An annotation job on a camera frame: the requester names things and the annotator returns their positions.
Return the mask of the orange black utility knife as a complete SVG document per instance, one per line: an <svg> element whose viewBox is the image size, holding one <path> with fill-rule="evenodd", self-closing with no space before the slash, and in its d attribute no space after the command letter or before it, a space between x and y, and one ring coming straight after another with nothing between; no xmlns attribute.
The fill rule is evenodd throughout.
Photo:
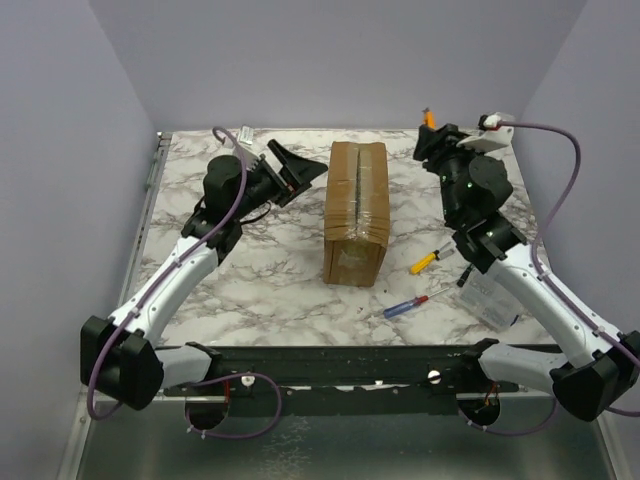
<svg viewBox="0 0 640 480"><path fill-rule="evenodd" d="M429 107L423 110L423 124L430 129L436 128L435 115Z"/></svg>

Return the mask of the brown cardboard express box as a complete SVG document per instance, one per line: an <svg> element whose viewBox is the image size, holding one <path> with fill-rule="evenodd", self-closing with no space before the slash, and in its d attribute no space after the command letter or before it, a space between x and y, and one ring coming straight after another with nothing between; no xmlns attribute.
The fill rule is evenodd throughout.
<svg viewBox="0 0 640 480"><path fill-rule="evenodd" d="M382 142L335 142L324 208L323 281L371 287L390 237L389 175Z"/></svg>

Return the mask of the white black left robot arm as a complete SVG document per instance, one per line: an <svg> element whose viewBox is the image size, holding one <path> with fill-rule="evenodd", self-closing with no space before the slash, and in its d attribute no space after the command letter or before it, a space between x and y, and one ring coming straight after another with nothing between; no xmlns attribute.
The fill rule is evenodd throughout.
<svg viewBox="0 0 640 480"><path fill-rule="evenodd" d="M218 353L190 342L160 346L162 334L191 292L234 249L244 218L265 204L284 207L325 174L327 165L305 159L271 140L280 162L274 170L262 157L237 146L207 165L204 194L161 267L107 318L90 317L80 332L81 381L94 395L142 410L164 389L188 385L206 395L220 385Z"/></svg>

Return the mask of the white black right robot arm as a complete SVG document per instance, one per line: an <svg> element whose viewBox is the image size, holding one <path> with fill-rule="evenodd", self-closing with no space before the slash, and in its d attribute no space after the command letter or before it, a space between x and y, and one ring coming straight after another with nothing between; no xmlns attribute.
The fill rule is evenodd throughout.
<svg viewBox="0 0 640 480"><path fill-rule="evenodd" d="M418 130L413 157L439 179L445 224L457 250L513 295L560 349L552 354L486 339L466 351L459 378L472 391L492 382L542 391L575 418L591 422L635 385L639 334L623 333L589 309L501 213L513 187L492 153L510 145L514 126L486 115L475 135L453 124Z"/></svg>

